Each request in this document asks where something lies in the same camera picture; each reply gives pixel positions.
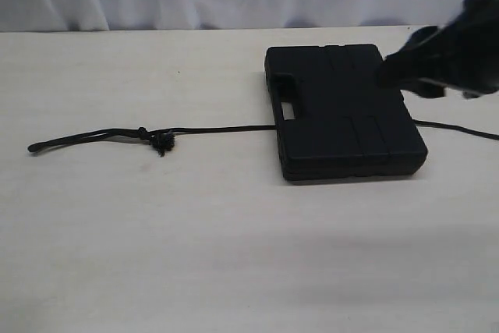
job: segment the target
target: black cord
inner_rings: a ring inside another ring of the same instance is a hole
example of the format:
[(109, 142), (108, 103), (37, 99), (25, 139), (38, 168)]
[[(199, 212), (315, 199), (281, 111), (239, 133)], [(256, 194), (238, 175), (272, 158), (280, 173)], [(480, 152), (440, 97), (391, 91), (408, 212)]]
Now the black cord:
[[(413, 120), (417, 126), (427, 128), (438, 128), (454, 130), (461, 133), (480, 136), (489, 140), (499, 140), (499, 135), (480, 132), (458, 125), (442, 124), (439, 122)], [(124, 136), (148, 142), (161, 156), (167, 151), (171, 151), (175, 146), (175, 135), (177, 134), (213, 134), (213, 133), (238, 133), (238, 132), (256, 132), (262, 130), (275, 130), (275, 125), (248, 125), (248, 126), (226, 126), (221, 128), (169, 128), (159, 129), (148, 132), (145, 128), (134, 129), (103, 129), (95, 132), (75, 134), (74, 136), (64, 136), (47, 142), (34, 143), (28, 147), (31, 153), (38, 153), (50, 147), (71, 146), (73, 144), (82, 144), (98, 142), (115, 136)]]

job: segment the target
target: black case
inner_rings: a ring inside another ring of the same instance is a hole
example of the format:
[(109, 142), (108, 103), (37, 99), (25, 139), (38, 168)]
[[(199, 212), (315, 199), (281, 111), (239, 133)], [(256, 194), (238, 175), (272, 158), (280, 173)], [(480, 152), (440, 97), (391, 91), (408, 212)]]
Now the black case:
[[(273, 47), (265, 72), (289, 181), (411, 175), (428, 150), (400, 90), (380, 89), (371, 44)], [(284, 119), (282, 102), (294, 119)]]

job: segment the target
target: table surface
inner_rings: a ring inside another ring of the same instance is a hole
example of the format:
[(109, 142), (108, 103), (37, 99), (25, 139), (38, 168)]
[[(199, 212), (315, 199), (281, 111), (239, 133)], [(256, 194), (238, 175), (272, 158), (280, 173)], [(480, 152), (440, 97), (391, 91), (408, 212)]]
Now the table surface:
[[(0, 34), (0, 331), (499, 329), (499, 148), (421, 129), (412, 178), (291, 186), (274, 132), (179, 136), (165, 158), (106, 127), (273, 122), (275, 45), (374, 43), (415, 27)], [(416, 119), (499, 133), (499, 97)]]

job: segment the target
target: black plastic case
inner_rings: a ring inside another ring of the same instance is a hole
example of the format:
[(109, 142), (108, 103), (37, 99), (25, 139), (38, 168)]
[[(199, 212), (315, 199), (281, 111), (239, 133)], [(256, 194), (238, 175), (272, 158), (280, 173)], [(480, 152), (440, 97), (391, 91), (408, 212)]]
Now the black plastic case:
[[(400, 90), (374, 82), (382, 61), (371, 44), (267, 50), (285, 179), (411, 175), (423, 165), (428, 150)], [(284, 119), (283, 102), (294, 119)]]

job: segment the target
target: black rope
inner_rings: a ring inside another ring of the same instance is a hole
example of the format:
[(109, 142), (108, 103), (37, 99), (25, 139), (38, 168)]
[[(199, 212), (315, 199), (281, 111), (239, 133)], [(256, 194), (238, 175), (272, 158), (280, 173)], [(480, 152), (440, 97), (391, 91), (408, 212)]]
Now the black rope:
[[(480, 136), (489, 140), (499, 140), (499, 135), (480, 132), (458, 125), (442, 124), (439, 122), (413, 120), (417, 126), (427, 128), (438, 128), (454, 130), (472, 136)], [(221, 128), (170, 128), (147, 131), (145, 128), (134, 129), (103, 129), (95, 132), (75, 134), (74, 136), (64, 136), (47, 142), (34, 143), (28, 147), (31, 153), (38, 153), (50, 147), (72, 146), (73, 144), (82, 144), (107, 140), (116, 136), (142, 140), (149, 143), (161, 156), (167, 151), (171, 151), (175, 146), (175, 135), (177, 134), (213, 134), (213, 133), (239, 133), (256, 132), (262, 130), (275, 130), (275, 125), (248, 125), (248, 126), (226, 126)]]

